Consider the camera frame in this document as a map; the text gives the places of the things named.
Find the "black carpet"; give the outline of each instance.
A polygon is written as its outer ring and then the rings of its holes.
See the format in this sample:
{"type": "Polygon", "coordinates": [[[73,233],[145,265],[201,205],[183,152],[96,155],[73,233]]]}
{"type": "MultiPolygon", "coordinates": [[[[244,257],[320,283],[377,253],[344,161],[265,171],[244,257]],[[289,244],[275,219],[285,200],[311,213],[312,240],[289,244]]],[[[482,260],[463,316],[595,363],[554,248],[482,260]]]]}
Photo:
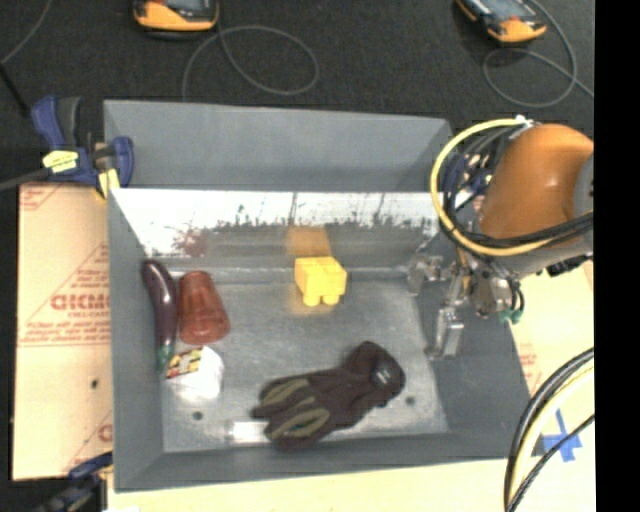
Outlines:
{"type": "MultiPolygon", "coordinates": [[[[80,96],[78,133],[94,139],[102,136],[104,98],[415,114],[444,118],[454,133],[479,121],[523,114],[594,137],[590,93],[595,87],[595,0],[543,0],[540,18],[550,23],[544,15],[548,12],[561,32],[552,24],[528,45],[541,58],[502,49],[488,60],[498,45],[466,19],[453,0],[222,1],[228,50],[262,86],[250,83],[231,65],[219,38],[190,61],[213,34],[180,42],[148,37],[133,21],[131,0],[51,0],[47,12],[47,0],[4,0],[0,62],[27,106],[48,94],[80,96]],[[14,52],[40,18],[37,31],[14,52]],[[256,25],[268,30],[239,29],[256,25]],[[306,45],[317,62],[317,75],[310,55],[276,31],[306,45]],[[483,70],[501,93],[490,86],[483,70]],[[577,83],[565,94],[574,71],[577,83]],[[299,94],[284,93],[305,88],[299,94]]],[[[0,81],[0,181],[37,169],[41,149],[43,141],[0,81]]],[[[0,466],[9,475],[15,190],[0,192],[0,215],[0,466]]],[[[24,510],[63,484],[9,482],[3,471],[0,511],[24,510]]],[[[95,510],[96,504],[87,507],[95,510]]]]}

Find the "yellow foam block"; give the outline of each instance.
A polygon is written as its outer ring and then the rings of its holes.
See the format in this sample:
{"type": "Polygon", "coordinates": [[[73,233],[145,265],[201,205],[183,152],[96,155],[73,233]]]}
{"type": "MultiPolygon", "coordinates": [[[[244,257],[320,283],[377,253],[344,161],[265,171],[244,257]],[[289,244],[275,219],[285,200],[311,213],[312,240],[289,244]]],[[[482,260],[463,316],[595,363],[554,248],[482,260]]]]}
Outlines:
{"type": "Polygon", "coordinates": [[[337,304],[347,286],[346,270],[331,256],[296,258],[294,278],[307,306],[337,304]]]}

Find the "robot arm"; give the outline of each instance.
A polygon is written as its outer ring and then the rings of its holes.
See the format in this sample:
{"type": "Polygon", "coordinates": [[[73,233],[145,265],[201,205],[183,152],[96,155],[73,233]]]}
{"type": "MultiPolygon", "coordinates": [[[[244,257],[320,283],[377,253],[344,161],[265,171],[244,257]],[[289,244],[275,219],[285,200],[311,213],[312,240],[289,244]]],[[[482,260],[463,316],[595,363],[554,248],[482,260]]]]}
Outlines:
{"type": "Polygon", "coordinates": [[[545,269],[555,275],[593,256],[593,142],[576,130],[524,119],[476,125],[445,146],[430,185],[446,242],[416,255],[409,285],[451,280],[432,356],[455,355],[461,305],[516,322],[522,278],[545,269]],[[446,243],[455,259],[445,268],[446,243]]]}

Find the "glove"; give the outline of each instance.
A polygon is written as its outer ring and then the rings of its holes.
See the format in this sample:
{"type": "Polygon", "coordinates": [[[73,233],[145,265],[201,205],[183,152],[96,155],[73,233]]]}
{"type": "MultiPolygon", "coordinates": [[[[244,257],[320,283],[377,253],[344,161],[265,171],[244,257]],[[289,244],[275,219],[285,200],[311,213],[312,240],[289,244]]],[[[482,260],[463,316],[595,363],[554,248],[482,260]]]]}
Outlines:
{"type": "Polygon", "coordinates": [[[337,368],[284,377],[260,392],[252,416],[268,420],[265,435],[285,451],[310,447],[334,430],[354,426],[396,397],[405,383],[398,362],[371,341],[337,368]]]}

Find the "red plastic cup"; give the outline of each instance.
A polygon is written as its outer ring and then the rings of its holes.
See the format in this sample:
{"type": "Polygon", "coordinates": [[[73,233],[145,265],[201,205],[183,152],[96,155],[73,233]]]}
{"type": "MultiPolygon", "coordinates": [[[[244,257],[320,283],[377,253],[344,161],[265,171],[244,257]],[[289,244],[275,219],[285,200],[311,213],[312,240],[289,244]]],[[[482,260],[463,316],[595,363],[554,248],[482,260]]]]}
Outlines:
{"type": "Polygon", "coordinates": [[[182,276],[178,302],[179,334],[185,343],[213,343],[231,329],[222,300],[207,272],[194,270],[182,276]]]}

